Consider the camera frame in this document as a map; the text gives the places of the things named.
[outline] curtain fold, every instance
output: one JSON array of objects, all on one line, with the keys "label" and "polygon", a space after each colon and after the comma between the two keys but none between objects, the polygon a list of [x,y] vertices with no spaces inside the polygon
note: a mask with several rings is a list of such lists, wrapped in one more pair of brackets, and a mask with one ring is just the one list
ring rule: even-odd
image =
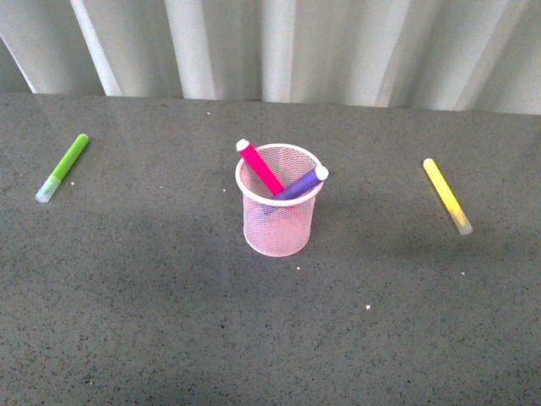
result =
[{"label": "curtain fold", "polygon": [[541,113],[539,0],[0,0],[0,91]]}]

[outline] mesh cup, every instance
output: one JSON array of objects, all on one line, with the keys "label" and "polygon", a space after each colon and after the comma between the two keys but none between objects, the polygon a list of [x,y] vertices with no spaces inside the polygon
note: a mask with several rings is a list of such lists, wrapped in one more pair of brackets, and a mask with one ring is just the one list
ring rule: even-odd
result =
[{"label": "mesh cup", "polygon": [[[269,144],[256,148],[284,187],[321,162],[295,145]],[[272,194],[254,171],[241,159],[235,171],[243,192],[244,237],[256,251],[268,256],[299,252],[310,238],[315,196],[323,182],[292,200],[271,200]]]}]

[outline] felt tip pen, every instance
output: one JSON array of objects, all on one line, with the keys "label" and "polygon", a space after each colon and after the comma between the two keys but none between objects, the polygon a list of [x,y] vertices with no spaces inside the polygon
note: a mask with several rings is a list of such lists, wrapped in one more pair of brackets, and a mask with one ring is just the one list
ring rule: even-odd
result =
[{"label": "felt tip pen", "polygon": [[40,203],[47,203],[60,183],[63,181],[69,169],[74,165],[81,152],[88,144],[88,136],[81,134],[75,142],[69,147],[58,165],[54,168],[51,176],[47,178],[41,189],[36,194],[36,200]]}]

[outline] purple marker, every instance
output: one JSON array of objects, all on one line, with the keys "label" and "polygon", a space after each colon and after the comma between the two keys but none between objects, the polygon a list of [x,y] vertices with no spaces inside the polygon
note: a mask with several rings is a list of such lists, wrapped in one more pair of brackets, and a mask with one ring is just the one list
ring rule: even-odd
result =
[{"label": "purple marker", "polygon": [[278,195],[272,197],[273,200],[291,200],[296,199],[305,192],[308,192],[314,186],[323,182],[329,176],[329,170],[326,167],[315,167],[310,172],[287,186]]}]

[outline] speckled gray surface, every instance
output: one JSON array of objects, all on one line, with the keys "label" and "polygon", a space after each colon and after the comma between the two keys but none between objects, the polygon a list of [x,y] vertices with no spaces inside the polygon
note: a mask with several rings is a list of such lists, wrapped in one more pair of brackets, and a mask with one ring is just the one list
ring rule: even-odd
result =
[{"label": "speckled gray surface", "polygon": [[[2,94],[0,124],[0,404],[541,401],[540,117]],[[331,171],[296,255],[243,239],[244,137]]]}]

